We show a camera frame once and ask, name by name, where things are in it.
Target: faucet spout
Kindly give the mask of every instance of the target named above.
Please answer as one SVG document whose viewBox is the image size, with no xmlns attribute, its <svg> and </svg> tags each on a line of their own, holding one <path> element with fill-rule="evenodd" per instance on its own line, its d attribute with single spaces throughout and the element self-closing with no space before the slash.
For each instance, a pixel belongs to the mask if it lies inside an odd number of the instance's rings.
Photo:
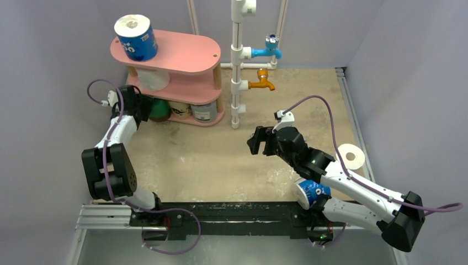
<svg viewBox="0 0 468 265">
<path fill-rule="evenodd" d="M 257 71 L 258 80 L 260 82 L 252 83 L 248 82 L 249 89 L 251 88 L 269 88 L 270 91 L 275 90 L 275 85 L 273 85 L 270 81 L 268 81 L 268 70 L 267 69 L 260 69 Z"/>
</svg>

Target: pink shelf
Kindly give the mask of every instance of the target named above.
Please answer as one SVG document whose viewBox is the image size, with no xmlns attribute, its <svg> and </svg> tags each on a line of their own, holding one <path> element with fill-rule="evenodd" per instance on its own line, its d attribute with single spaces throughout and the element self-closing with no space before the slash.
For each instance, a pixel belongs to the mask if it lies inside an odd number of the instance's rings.
<svg viewBox="0 0 468 265">
<path fill-rule="evenodd" d="M 215 124 L 219 123 L 220 120 L 222 119 L 222 117 L 224 116 L 224 112 L 225 112 L 225 110 L 223 109 L 222 112 L 218 113 L 218 116 L 216 117 L 216 120 L 213 121 L 212 123 L 201 123 L 201 122 L 197 121 L 193 117 L 193 115 L 190 116 L 189 118 L 185 119 L 185 120 L 181 120 L 181 119 L 178 119 L 174 114 L 171 114 L 171 117 L 169 118 L 169 120 L 177 121 L 179 123 L 186 123 L 186 124 L 192 124 L 192 125 L 197 125 L 197 126 L 202 126 L 202 127 L 208 127 L 208 126 L 212 126 L 212 125 L 215 125 Z"/>
<path fill-rule="evenodd" d="M 128 75 L 127 84 L 137 86 L 145 95 L 195 105 L 208 104 L 221 95 L 222 90 L 216 90 L 213 84 L 212 72 L 198 76 L 187 76 L 180 73 L 170 73 L 169 75 L 171 77 L 169 85 L 160 91 L 147 89 L 140 83 L 137 76 Z"/>
<path fill-rule="evenodd" d="M 213 39 L 200 36 L 154 30 L 158 53 L 146 62 L 129 59 L 118 38 L 110 45 L 110 53 L 119 62 L 138 68 L 166 70 L 185 75 L 199 75 L 215 68 L 221 58 L 221 48 Z"/>
</svg>

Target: purple cable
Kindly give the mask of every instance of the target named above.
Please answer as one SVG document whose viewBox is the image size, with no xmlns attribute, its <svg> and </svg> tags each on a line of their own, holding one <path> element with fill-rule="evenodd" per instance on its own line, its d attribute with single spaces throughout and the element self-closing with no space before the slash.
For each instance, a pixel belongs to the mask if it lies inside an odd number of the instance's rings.
<svg viewBox="0 0 468 265">
<path fill-rule="evenodd" d="M 96 80 L 93 80 L 91 83 L 89 83 L 88 85 L 88 88 L 87 88 L 87 94 L 88 94 L 88 97 L 98 103 L 98 104 L 101 104 L 101 102 L 97 101 L 96 99 L 94 99 L 90 94 L 89 94 L 89 89 L 91 88 L 91 85 L 98 82 L 98 81 L 102 81 L 102 82 L 106 82 L 108 84 L 111 84 L 114 88 L 115 88 L 115 91 L 117 92 L 117 94 L 119 95 L 119 98 L 123 98 L 122 96 L 122 93 L 119 89 L 119 87 L 117 85 L 115 85 L 112 81 L 109 81 L 107 79 L 96 79 Z M 145 240 L 144 240 L 144 237 L 143 237 L 143 233 L 141 235 L 141 239 L 143 241 L 143 245 L 145 247 L 147 247 L 149 250 L 152 250 L 152 251 L 155 251 L 155 252 L 159 252 L 159 253 L 162 253 L 162 254 L 167 254 L 167 255 L 179 255 L 179 254 L 183 254 L 183 253 L 186 253 L 190 250 L 192 250 L 192 248 L 194 248 L 196 246 L 196 244 L 198 243 L 198 241 L 200 241 L 200 238 L 201 238 L 201 225 L 200 225 L 200 221 L 198 220 L 198 218 L 189 210 L 185 210 L 185 209 L 182 209 L 182 208 L 170 208 L 170 209 L 166 209 L 166 210 L 160 210 L 160 211 L 156 211 L 156 210 L 151 210 L 151 209 L 144 209 L 144 208 L 140 208 L 136 205 L 133 205 L 129 202 L 126 202 L 125 200 L 123 201 L 120 201 L 120 200 L 117 200 L 115 197 L 114 197 L 114 192 L 112 191 L 112 187 L 110 185 L 110 179 L 109 179 L 109 171 L 107 169 L 107 144 L 109 143 L 109 140 L 110 140 L 110 136 L 112 135 L 112 132 L 114 132 L 115 128 L 117 127 L 117 125 L 119 125 L 122 117 L 123 117 L 123 114 L 124 114 L 124 101 L 121 100 L 120 101 L 120 112 L 119 112 L 119 118 L 117 119 L 117 122 L 110 128 L 109 132 L 107 133 L 106 137 L 105 137 L 105 140 L 104 140 L 104 146 L 103 146 L 103 168 L 104 168 L 104 177 L 105 177 L 105 182 L 106 182 L 106 185 L 107 185 L 107 191 L 109 192 L 109 197 L 110 199 L 114 202 L 114 203 L 125 203 L 126 205 L 128 205 L 129 207 L 132 207 L 134 209 L 137 209 L 137 210 L 141 210 L 141 211 L 144 211 L 144 212 L 147 212 L 147 213 L 152 213 L 152 214 L 161 214 L 161 213 L 167 213 L 169 211 L 184 211 L 188 214 L 190 214 L 190 216 L 192 216 L 195 221 L 196 221 L 196 224 L 198 225 L 198 235 L 195 239 L 195 242 L 190 246 L 188 247 L 187 249 L 185 250 L 182 250 L 182 251 L 176 251 L 176 252 L 168 252 L 168 251 L 164 251 L 164 250 L 158 250 L 156 248 L 153 248 L 151 246 L 149 246 Z"/>
<path fill-rule="evenodd" d="M 298 101 L 296 104 L 292 105 L 289 109 L 285 110 L 283 112 L 283 114 L 286 114 L 286 113 L 290 112 L 292 109 L 296 108 L 302 102 L 304 102 L 304 101 L 306 101 L 306 100 L 308 100 L 310 98 L 321 99 L 325 103 L 325 105 L 327 106 L 328 113 L 330 115 L 330 123 L 332 124 L 333 146 L 334 146 L 335 151 L 336 151 L 336 153 L 338 155 L 339 162 L 341 164 L 341 167 L 343 168 L 343 172 L 346 174 L 346 176 L 348 176 L 352 181 L 359 184 L 360 186 L 362 186 L 362 187 L 364 187 L 364 188 L 366 188 L 366 189 L 368 189 L 368 190 L 370 190 L 370 191 L 384 197 L 387 200 L 390 199 L 390 196 L 388 196 L 387 194 L 385 194 L 385 193 L 383 193 L 383 192 L 381 192 L 379 190 L 374 189 L 373 187 L 361 182 L 360 180 L 356 179 L 355 177 L 353 177 L 353 176 L 351 176 L 349 174 L 349 172 L 346 169 L 346 166 L 344 164 L 343 158 L 341 157 L 341 154 L 339 153 L 338 145 L 336 143 L 335 126 L 334 126 L 334 123 L 333 123 L 332 110 L 330 108 L 330 105 L 328 105 L 328 102 L 323 97 L 317 96 L 317 95 L 305 97 L 305 98 L 301 99 L 300 101 Z M 433 214 L 433 213 L 448 213 L 448 212 L 452 212 L 452 211 L 458 211 L 461 208 L 463 208 L 463 203 L 451 203 L 451 204 L 443 205 L 443 206 L 440 206 L 440 207 L 437 207 L 437 208 L 430 208 L 430 207 L 422 207 L 422 206 L 417 206 L 417 205 L 413 205 L 413 204 L 410 204 L 410 203 L 405 203 L 405 202 L 399 201 L 399 200 L 397 200 L 395 198 L 391 198 L 391 201 L 394 202 L 394 203 L 397 203 L 397 204 L 401 204 L 401 205 L 406 206 L 406 207 L 413 208 L 413 209 L 427 211 L 425 213 L 425 216 Z"/>
</svg>

